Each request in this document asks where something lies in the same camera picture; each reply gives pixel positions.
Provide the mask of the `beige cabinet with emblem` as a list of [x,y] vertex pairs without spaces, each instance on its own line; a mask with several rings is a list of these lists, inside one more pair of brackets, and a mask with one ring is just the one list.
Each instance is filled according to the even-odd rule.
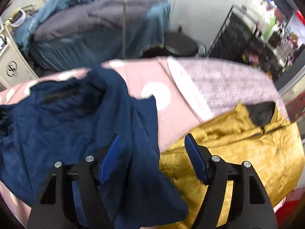
[[12,35],[12,31],[26,18],[24,9],[19,8],[8,20],[1,22],[1,91],[38,78],[23,57]]

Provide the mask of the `light blue denim clothes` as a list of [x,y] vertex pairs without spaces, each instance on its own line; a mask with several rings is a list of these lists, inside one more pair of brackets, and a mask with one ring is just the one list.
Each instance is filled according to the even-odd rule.
[[27,18],[22,25],[14,30],[14,40],[19,50],[28,55],[30,41],[37,28],[59,11],[64,11],[74,5],[90,3],[96,0],[47,0],[37,12]]

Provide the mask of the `black round stool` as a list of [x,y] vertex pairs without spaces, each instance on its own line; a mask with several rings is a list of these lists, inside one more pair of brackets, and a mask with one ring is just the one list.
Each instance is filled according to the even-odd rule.
[[179,26],[176,31],[164,33],[163,53],[165,56],[193,57],[198,53],[198,43],[182,31]]

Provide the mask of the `navy blue jacket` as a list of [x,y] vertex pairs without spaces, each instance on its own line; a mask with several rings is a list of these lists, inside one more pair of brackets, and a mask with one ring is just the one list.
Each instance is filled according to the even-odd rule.
[[1,106],[1,181],[33,206],[58,161],[75,164],[118,135],[98,190],[115,228],[166,225],[188,206],[159,170],[154,97],[136,99],[114,70],[94,67],[82,79],[45,81],[13,105]]

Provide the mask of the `grey purple quilt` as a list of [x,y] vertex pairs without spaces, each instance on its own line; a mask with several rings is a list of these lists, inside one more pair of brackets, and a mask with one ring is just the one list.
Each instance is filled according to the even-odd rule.
[[56,12],[34,31],[34,40],[64,38],[101,27],[119,29],[123,27],[124,20],[130,25],[144,17],[150,9],[169,3],[167,0],[127,0],[126,15],[123,4],[124,0],[96,0]]

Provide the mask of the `pink bed blanket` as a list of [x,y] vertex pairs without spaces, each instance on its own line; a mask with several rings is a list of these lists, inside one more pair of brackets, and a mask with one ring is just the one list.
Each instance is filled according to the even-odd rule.
[[103,67],[117,71],[133,97],[155,97],[161,151],[192,128],[239,103],[273,101],[280,114],[287,116],[271,79],[261,71],[232,61],[157,57],[110,60]]

